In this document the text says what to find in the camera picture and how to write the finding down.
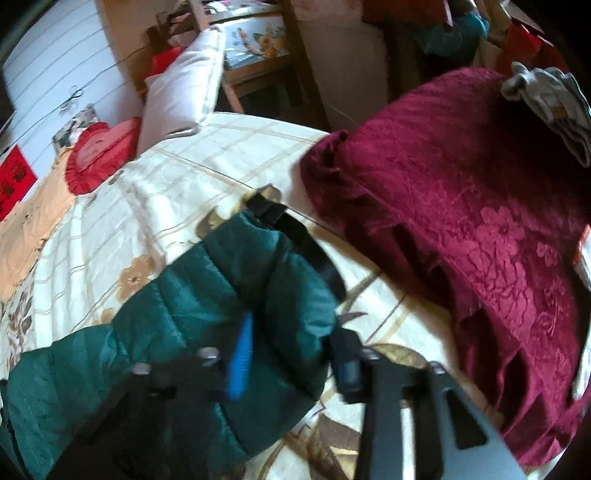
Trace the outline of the dark green quilted jacket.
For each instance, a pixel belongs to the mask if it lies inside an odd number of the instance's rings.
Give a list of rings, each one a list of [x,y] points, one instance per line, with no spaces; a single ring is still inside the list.
[[[282,204],[245,210],[168,265],[113,320],[23,354],[1,384],[1,460],[30,479],[156,479],[131,368],[197,352],[253,319],[245,392],[221,407],[224,452],[248,462],[297,425],[328,375],[346,298],[338,270]]]

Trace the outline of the floral checked bedspread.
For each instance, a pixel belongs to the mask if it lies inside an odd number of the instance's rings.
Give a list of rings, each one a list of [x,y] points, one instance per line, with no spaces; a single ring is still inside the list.
[[[1,301],[1,384],[23,354],[110,323],[129,298],[259,195],[301,222],[338,270],[346,298],[335,328],[356,332],[363,346],[401,365],[440,363],[495,426],[498,414],[458,371],[444,318],[401,317],[397,287],[318,221],[298,161],[321,137],[293,124],[218,114],[199,134],[163,141],[93,192],[75,195],[27,277]],[[329,358],[324,390],[304,418],[217,479],[357,479],[363,414],[363,404],[342,400]],[[402,425],[400,479],[418,479],[410,402],[402,405]]]

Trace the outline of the maroon velvet blanket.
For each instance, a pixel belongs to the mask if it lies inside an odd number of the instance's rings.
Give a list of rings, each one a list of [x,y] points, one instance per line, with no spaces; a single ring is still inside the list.
[[[408,292],[450,312],[462,371],[524,466],[564,450],[590,295],[572,262],[590,172],[496,71],[423,84],[301,158],[322,221]]]

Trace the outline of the red heart cushion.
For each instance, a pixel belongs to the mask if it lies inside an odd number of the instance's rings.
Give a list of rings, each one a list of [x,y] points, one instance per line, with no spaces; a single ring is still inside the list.
[[[141,119],[132,117],[110,127],[91,124],[79,136],[67,160],[65,180],[78,196],[93,192],[137,154]]]

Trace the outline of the red Chinese banner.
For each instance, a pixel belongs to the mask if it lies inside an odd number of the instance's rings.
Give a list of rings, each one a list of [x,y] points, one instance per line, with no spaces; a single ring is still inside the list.
[[[20,148],[13,147],[0,168],[0,220],[29,192],[37,176]]]

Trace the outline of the framed photo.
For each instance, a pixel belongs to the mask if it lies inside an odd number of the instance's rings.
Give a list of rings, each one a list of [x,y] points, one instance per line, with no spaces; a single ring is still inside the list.
[[[82,132],[98,122],[99,117],[94,105],[88,104],[53,135],[52,144],[55,152],[60,153],[66,148],[73,147]]]

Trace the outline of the white pillow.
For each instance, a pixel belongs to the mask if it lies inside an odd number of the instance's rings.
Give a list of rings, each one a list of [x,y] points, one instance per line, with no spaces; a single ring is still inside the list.
[[[216,26],[201,31],[148,82],[138,154],[162,140],[197,134],[208,121],[221,86],[225,41],[225,33]]]

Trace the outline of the grey white cloth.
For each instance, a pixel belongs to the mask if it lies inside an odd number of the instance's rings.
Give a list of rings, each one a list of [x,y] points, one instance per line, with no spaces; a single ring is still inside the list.
[[[528,69],[511,64],[512,76],[501,91],[510,101],[523,101],[585,168],[590,167],[590,103],[572,73],[556,67]]]

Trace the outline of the wooden chair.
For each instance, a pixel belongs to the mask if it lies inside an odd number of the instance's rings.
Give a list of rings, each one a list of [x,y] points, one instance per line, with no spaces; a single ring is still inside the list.
[[[329,128],[290,1],[179,1],[157,19],[147,30],[152,61],[146,81],[170,66],[198,33],[216,26],[226,36],[218,110]]]

